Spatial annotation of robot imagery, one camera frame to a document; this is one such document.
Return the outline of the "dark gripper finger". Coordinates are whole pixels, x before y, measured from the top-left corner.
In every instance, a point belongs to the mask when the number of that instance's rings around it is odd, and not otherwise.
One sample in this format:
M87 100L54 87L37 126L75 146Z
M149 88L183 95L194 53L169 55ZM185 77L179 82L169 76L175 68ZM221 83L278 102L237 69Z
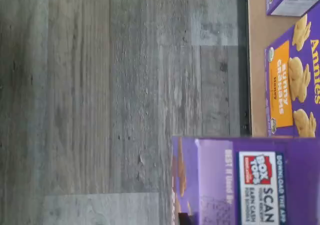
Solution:
M195 225L195 215L189 215L186 212L178 213L179 225Z

